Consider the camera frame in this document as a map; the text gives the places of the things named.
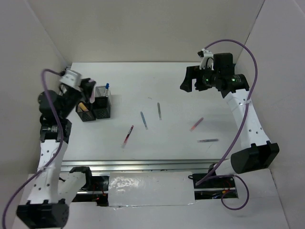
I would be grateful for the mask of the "purple pink highlighter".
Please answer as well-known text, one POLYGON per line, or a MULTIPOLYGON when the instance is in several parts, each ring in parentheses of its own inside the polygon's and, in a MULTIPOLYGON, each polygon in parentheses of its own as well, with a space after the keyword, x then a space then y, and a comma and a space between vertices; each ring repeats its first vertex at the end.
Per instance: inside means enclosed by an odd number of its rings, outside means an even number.
POLYGON ((96 87, 96 82, 93 79, 90 79, 89 82, 90 83, 93 82, 93 89, 92 89, 91 96, 90 96, 90 99, 89 99, 90 103, 92 104, 92 103, 95 102, 95 87, 96 87))

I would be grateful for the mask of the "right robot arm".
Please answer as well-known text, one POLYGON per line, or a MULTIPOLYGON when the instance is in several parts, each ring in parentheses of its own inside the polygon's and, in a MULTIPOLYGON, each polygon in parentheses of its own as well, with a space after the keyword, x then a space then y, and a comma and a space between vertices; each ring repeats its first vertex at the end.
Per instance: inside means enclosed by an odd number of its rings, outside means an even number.
POLYGON ((248 97, 250 86, 243 74, 235 74, 231 53, 212 54, 202 49, 198 52, 201 63, 186 68, 186 75, 180 89, 191 92, 216 88, 228 104, 239 128, 241 150, 210 167, 208 182, 219 187, 224 175, 242 174, 266 169, 279 153, 278 143, 272 143, 264 132, 252 100, 248 97))

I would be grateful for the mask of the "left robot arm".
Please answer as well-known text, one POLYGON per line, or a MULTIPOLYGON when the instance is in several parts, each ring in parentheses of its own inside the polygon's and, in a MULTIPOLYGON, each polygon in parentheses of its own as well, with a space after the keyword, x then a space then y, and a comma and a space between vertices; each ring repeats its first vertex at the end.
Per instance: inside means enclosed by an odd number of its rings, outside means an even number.
POLYGON ((38 97, 41 113, 41 156, 37 175, 26 204, 18 205, 17 217, 30 229, 63 228, 68 222, 69 208, 80 189, 89 190, 94 178, 89 167, 73 167, 60 183, 61 165, 68 148, 71 122, 68 115, 82 100, 88 101, 95 81, 87 78, 79 87, 64 85, 62 95, 53 90, 38 97))

